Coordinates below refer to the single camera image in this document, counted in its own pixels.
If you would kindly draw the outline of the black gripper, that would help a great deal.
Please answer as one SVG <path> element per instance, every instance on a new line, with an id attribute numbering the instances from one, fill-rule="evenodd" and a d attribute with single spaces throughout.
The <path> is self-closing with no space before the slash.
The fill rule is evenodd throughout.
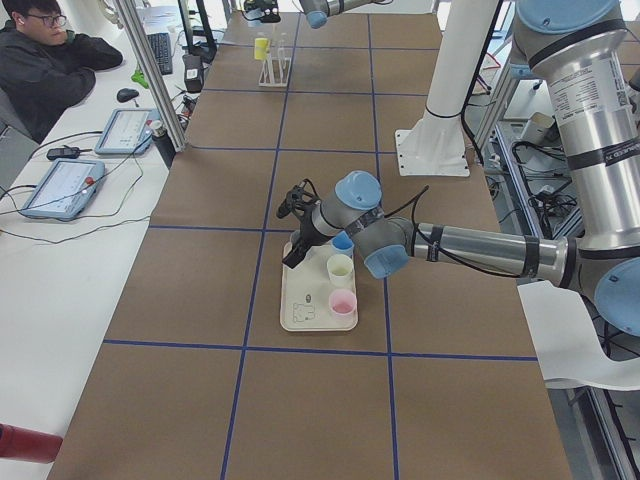
<path id="1" fill-rule="evenodd" d="M 300 228 L 294 234 L 292 244 L 287 244 L 282 263 L 295 269 L 306 258 L 307 252 L 314 246 L 321 246 L 330 240 L 320 227 L 324 226 L 319 209 L 306 211 L 300 220 Z"/>

